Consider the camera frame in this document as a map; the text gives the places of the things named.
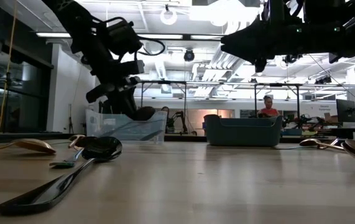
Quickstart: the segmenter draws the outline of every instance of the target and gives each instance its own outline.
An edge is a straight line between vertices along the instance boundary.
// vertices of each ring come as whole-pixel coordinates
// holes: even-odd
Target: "ceiling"
[[[169,1],[165,3],[168,3],[171,11],[177,13],[177,20],[172,25],[166,25],[161,21],[161,13],[165,9],[165,3],[162,0],[141,2],[76,1],[101,20],[121,16],[127,21],[132,21],[137,33],[229,34],[249,25],[260,10],[260,7],[245,7],[238,0],[219,0],[210,6],[197,6],[199,0],[183,0],[178,4],[175,1]],[[53,12],[41,0],[18,0],[18,2],[18,19],[33,30],[37,32],[65,32]],[[247,6],[253,6],[259,5],[260,0],[241,0],[241,2]],[[13,4],[14,1],[11,0],[0,0],[0,7],[9,13],[12,12]],[[165,18],[169,19],[170,14],[171,12],[166,12]],[[223,25],[225,18],[229,18],[229,21]],[[65,43],[63,49],[68,51],[71,40],[62,40],[61,43]],[[221,52],[219,42],[167,40],[164,41],[164,44],[167,46],[167,50],[162,55],[157,57],[139,56],[139,59],[145,62],[145,74],[142,77],[159,78],[157,77],[157,74],[160,73],[159,69],[164,68],[166,79],[184,80],[189,77],[196,78],[195,81],[248,82],[250,79],[256,78],[258,82],[265,83],[313,83],[315,78],[326,75],[325,70],[327,70],[338,82],[343,83],[346,81],[347,69],[355,67],[355,57],[344,58],[338,63],[329,64],[328,54],[313,54],[311,56],[304,55],[288,68],[281,62],[281,57],[277,57],[269,62],[262,74],[256,74],[254,66]],[[159,49],[154,44],[145,46],[152,51]],[[196,57],[193,62],[183,60],[185,49],[194,50]],[[125,60],[129,59],[132,59],[131,55],[125,56]],[[207,69],[211,68],[223,69],[226,72],[222,75],[216,75],[214,72],[210,78],[205,77],[204,80],[203,75]]]

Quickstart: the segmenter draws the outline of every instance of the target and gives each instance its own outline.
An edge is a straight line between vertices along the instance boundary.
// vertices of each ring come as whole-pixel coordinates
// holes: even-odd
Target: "red shirt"
[[[271,109],[263,108],[260,110],[260,113],[265,113],[269,116],[278,116],[279,115],[278,111],[273,108],[271,108]]]

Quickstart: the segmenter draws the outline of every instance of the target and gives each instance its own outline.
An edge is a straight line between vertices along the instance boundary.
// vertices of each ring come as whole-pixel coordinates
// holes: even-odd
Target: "white container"
[[[164,142],[167,112],[158,111],[148,121],[133,121],[124,114],[86,110],[87,136],[112,136],[125,142]]]

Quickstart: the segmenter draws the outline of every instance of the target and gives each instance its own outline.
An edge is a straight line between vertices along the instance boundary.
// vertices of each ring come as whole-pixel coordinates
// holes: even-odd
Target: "black plastic spoon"
[[[114,137],[97,138],[86,145],[82,157],[87,162],[70,174],[65,174],[28,193],[0,204],[1,215],[28,215],[56,206],[78,180],[78,175],[94,162],[108,162],[122,153],[122,143]]]

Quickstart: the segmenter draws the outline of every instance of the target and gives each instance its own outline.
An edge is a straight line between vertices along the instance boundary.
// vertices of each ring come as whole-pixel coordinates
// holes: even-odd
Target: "table surface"
[[[66,144],[54,148],[56,156],[0,151],[0,203],[70,171],[49,169],[75,153]],[[352,224],[355,159],[316,149],[126,144],[121,157],[95,164],[53,209],[0,216],[0,223]]]

